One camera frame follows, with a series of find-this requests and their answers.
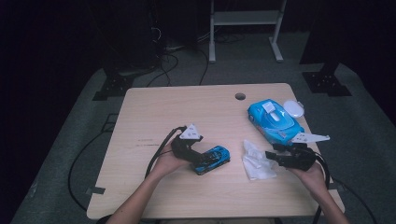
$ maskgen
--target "gray carpet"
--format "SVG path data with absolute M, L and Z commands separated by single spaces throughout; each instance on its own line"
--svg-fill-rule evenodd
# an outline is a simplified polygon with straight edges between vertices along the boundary
M 328 134 L 330 142 L 318 143 L 329 163 L 332 176 L 343 180 L 367 202 L 379 223 L 396 220 L 396 129 L 359 77 L 340 65 L 336 76 L 352 96 L 329 97 L 311 93 L 302 72 L 318 71 L 321 64 L 299 65 L 308 33 L 280 34 L 278 44 L 285 59 L 277 63 L 268 43 L 268 34 L 246 35 L 231 45 L 216 45 L 217 62 L 208 66 L 203 85 L 289 83 L 304 104 L 305 118 L 312 133 Z M 206 53 L 208 45 L 200 48 Z M 172 86 L 198 85 L 205 71 L 200 51 L 174 53 L 177 67 L 169 72 Z M 164 57 L 164 69 L 175 59 Z M 134 87 L 146 85 L 162 71 L 138 77 Z M 106 80 L 103 70 L 92 75 L 59 132 L 31 191 L 26 195 L 12 223 L 95 223 L 75 204 L 67 190 L 69 169 L 84 146 L 101 132 L 107 115 L 119 113 L 122 97 L 106 101 L 92 98 Z M 167 86 L 165 76 L 151 86 Z M 78 158 L 71 175 L 72 190 L 85 207 L 95 184 L 111 133 L 99 135 Z M 340 188 L 346 215 L 352 223 L 372 223 L 368 213 L 349 190 Z M 312 217 L 282 218 L 283 223 L 311 223 Z

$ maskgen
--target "white tissue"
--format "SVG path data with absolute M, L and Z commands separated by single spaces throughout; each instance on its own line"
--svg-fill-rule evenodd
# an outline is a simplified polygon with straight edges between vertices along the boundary
M 268 160 L 264 152 L 259 151 L 256 146 L 248 140 L 244 140 L 245 155 L 242 159 L 247 171 L 247 176 L 251 179 L 268 179 L 276 176 L 271 168 L 274 161 Z

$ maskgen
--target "black cable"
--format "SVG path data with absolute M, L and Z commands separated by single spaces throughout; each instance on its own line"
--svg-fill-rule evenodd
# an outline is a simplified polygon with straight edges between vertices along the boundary
M 240 34 L 242 37 L 238 37 L 237 35 L 228 35 L 228 34 L 220 34 L 216 35 L 215 37 L 215 42 L 217 44 L 222 44 L 222 45 L 230 45 L 239 41 L 242 41 L 245 39 L 245 35 Z
M 172 86 L 171 78 L 168 75 L 168 71 L 165 71 L 165 69 L 163 69 L 163 63 L 161 63 L 160 67 L 161 67 L 161 70 L 163 70 L 163 72 L 165 73 L 166 78 L 168 79 L 168 84 L 166 86 Z
M 363 200 L 363 198 L 361 196 L 359 196 L 352 188 L 350 188 L 348 185 L 346 185 L 344 182 L 342 182 L 339 179 L 336 179 L 334 177 L 332 177 L 332 179 L 335 182 L 338 182 L 339 184 L 341 184 L 344 188 L 348 189 L 353 195 L 355 195 L 355 197 L 361 202 L 361 204 L 366 208 L 367 212 L 369 213 L 371 219 L 373 220 L 373 223 L 378 223 L 375 219 L 375 216 L 373 214 L 373 212 L 371 211 L 371 209 L 369 208 L 369 206 L 367 205 L 367 203 Z
M 206 60 L 205 71 L 204 71 L 204 73 L 203 73 L 202 76 L 201 76 L 201 80 L 199 81 L 199 86 L 201 86 L 201 85 L 202 85 L 202 81 L 204 80 L 204 77 L 205 77 L 205 75 L 206 75 L 207 67 L 209 66 L 209 59 L 207 58 L 207 55 L 204 53 L 203 50 L 201 50 L 201 49 L 198 49 L 198 50 L 201 51 L 202 54 L 204 54 L 205 60 Z
M 149 162 L 149 164 L 148 164 L 148 169 L 147 169 L 147 171 L 146 171 L 146 174 L 145 174 L 145 179 L 146 179 L 146 177 L 148 177 L 148 175 L 149 175 L 149 173 L 150 173 L 150 171 L 151 171 L 151 167 L 152 167 L 152 165 L 154 164 L 154 162 L 157 160 L 157 158 L 160 156 L 160 155 L 162 155 L 161 154 L 161 151 L 163 150 L 163 148 L 165 147 L 165 145 L 169 142 L 169 140 L 171 139 L 171 137 L 177 132 L 177 130 L 183 130 L 184 128 L 183 127 L 178 127 L 178 128 L 175 128 L 175 129 L 173 129 L 166 137 L 165 137 L 165 139 L 163 140 L 163 143 L 160 145 L 160 147 L 157 149 L 157 151 L 155 152 L 155 154 L 152 156 L 152 158 L 151 158 L 151 161 Z
M 105 126 L 106 126 L 108 123 L 112 123 L 112 122 L 108 122 L 108 119 L 110 118 L 110 116 L 113 116 L 113 115 L 116 115 L 116 114 L 109 114 L 109 115 L 107 116 L 107 120 L 106 120 L 105 124 L 104 124 L 103 127 L 102 127 L 102 131 L 99 132 L 99 134 L 97 134 L 93 139 L 91 139 L 91 141 L 89 141 L 89 142 L 81 149 L 81 151 L 77 154 L 77 156 L 76 156 L 75 159 L 73 160 L 73 163 L 72 163 L 72 165 L 71 165 L 71 167 L 70 167 L 70 170 L 69 170 L 69 174 L 68 174 L 68 177 L 67 177 L 67 189 L 68 189 L 69 194 L 70 194 L 70 196 L 72 197 L 73 201 L 74 201 L 82 210 L 84 210 L 84 211 L 87 211 L 87 208 L 84 207 L 84 205 L 82 205 L 81 202 L 76 198 L 76 196 L 75 196 L 74 193 L 73 193 L 72 187 L 71 187 L 71 176 L 72 176 L 73 168 L 74 168 L 74 166 L 75 166 L 75 164 L 76 164 L 78 158 L 81 156 L 81 154 L 88 148 L 88 146 L 89 146 L 93 141 L 95 141 L 95 140 L 96 140 L 98 137 L 100 137 L 103 133 L 112 133 L 110 130 L 112 130 L 112 129 L 114 128 L 115 125 L 112 125 L 112 126 L 110 126 L 109 128 L 106 128 L 106 129 L 105 129 Z
M 235 11 L 235 7 L 236 7 L 236 5 L 237 5 L 237 2 L 238 2 L 238 0 L 234 0 L 233 1 L 233 6 L 232 6 L 232 9 L 230 9 L 230 3 L 231 3 L 231 0 L 228 0 L 227 1 L 227 4 L 225 5 L 225 8 L 223 9 L 223 10 L 221 10 L 221 11 Z M 216 26 L 216 30 L 214 31 L 214 33 L 217 33 L 219 30 L 221 30 L 221 28 L 222 28 L 223 26 Z M 199 42 L 199 44 L 206 44 L 206 43 L 208 43 L 209 41 L 207 40 L 208 38 L 210 37 L 210 32 L 207 32 L 206 33 L 206 35 L 203 35 L 203 36 L 200 36 L 200 37 L 198 37 L 198 42 Z
M 172 71 L 174 68 L 177 67 L 177 65 L 178 65 L 178 58 L 177 58 L 175 55 L 172 55 L 172 54 L 166 54 L 166 55 L 167 55 L 167 56 L 173 57 L 173 58 L 176 60 L 176 63 L 175 63 L 170 69 L 168 69 L 168 70 L 166 70 L 166 71 L 160 73 L 158 76 L 154 77 L 154 78 L 146 85 L 146 87 L 149 87 L 149 86 L 151 85 L 151 83 L 152 83 L 155 79 L 157 79 L 158 77 L 161 77 L 161 76 L 163 76 L 163 75 L 167 75 L 168 72 Z

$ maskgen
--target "blue toy car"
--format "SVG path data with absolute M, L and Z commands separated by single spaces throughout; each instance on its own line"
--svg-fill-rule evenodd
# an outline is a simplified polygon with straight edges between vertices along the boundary
M 230 161 L 230 152 L 225 147 L 220 146 L 209 149 L 202 156 L 202 162 L 191 164 L 191 168 L 198 175 L 203 175 Z
M 267 99 L 251 105 L 248 119 L 271 144 L 291 145 L 291 139 L 304 128 L 277 102 Z

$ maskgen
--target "stand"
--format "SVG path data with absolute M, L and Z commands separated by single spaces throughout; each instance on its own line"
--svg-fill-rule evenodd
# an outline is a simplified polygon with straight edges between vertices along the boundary
M 134 77 L 123 77 L 112 66 L 104 66 L 106 81 L 100 91 L 97 91 L 93 101 L 105 101 L 109 96 L 125 96 L 125 93 L 132 87 Z
M 216 62 L 215 52 L 215 26 L 217 25 L 257 25 L 257 24 L 274 24 L 276 26 L 274 36 L 269 37 L 271 48 L 275 54 L 278 63 L 283 62 L 277 46 L 277 37 L 280 25 L 283 20 L 287 0 L 282 0 L 280 10 L 268 11 L 224 11 L 215 12 L 215 0 L 211 2 L 210 15 L 210 42 L 209 42 L 209 61 Z
M 329 96 L 351 96 L 346 86 L 341 85 L 334 75 L 339 62 L 327 62 L 319 72 L 303 72 L 304 79 L 313 93 L 327 93 Z

